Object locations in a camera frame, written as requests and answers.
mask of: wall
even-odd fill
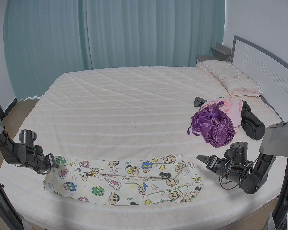
[[[226,0],[223,45],[237,35],[288,63],[288,1]]]
[[[6,3],[7,0],[0,0],[0,105],[4,111],[15,99],[4,55],[3,23]]]

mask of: pink garment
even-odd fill
[[[241,117],[241,110],[243,107],[243,102],[240,99],[236,98],[216,98],[214,101],[207,101],[204,103],[201,108],[205,108],[207,106],[218,104],[219,102],[223,101],[224,104],[219,106],[219,110],[223,111],[227,114],[227,116],[231,119],[235,133],[238,131],[238,127],[242,121]]]

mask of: wooden floor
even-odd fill
[[[34,108],[38,99],[27,99],[19,101],[14,108],[10,111],[7,117],[3,119],[3,123],[5,125],[5,130],[9,133],[9,136],[12,138],[15,137],[17,134],[21,124],[23,123],[24,119],[28,116],[30,111]],[[0,154],[0,166],[2,164],[3,158]],[[268,204],[264,205],[256,212],[232,223],[222,228],[218,228],[217,230],[260,230],[263,228],[269,214],[273,211],[275,205],[277,203],[277,199],[270,201]],[[42,228],[33,225],[30,223],[31,226],[36,230],[42,230]],[[0,230],[9,230],[7,225],[3,222],[0,218]]]

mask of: curtain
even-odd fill
[[[17,99],[65,72],[194,67],[222,43],[225,0],[8,0],[4,49]]]

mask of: headboard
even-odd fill
[[[288,64],[271,52],[234,36],[230,61],[255,79],[263,90],[262,99],[283,121],[288,121]]]

